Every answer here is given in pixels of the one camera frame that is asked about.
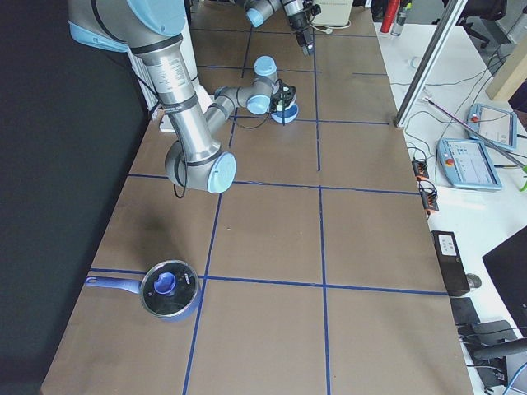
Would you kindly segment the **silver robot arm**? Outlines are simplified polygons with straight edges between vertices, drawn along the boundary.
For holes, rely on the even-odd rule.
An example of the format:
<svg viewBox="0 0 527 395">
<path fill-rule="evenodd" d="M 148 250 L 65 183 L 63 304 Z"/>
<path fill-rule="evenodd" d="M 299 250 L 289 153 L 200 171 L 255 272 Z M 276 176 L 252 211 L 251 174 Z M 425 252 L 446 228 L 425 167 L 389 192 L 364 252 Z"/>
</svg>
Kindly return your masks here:
<svg viewBox="0 0 527 395">
<path fill-rule="evenodd" d="M 296 104 L 296 89 L 279 78 L 276 63 L 261 56 L 250 86 L 223 86 L 207 109 L 184 62 L 186 11 L 181 1 L 70 1 L 71 36 L 80 44 L 141 59 L 156 96 L 178 136 L 165 167 L 175 186 L 223 193 L 236 176 L 236 158 L 214 137 L 237 108 L 252 114 L 284 113 Z"/>
<path fill-rule="evenodd" d="M 296 37 L 298 45 L 306 56 L 313 54 L 315 49 L 310 23 L 321 13 L 320 5 L 313 1 L 301 0 L 263 0 L 245 1 L 243 8 L 245 15 L 253 27 L 261 26 L 277 11 L 285 12 L 287 23 Z"/>
</svg>

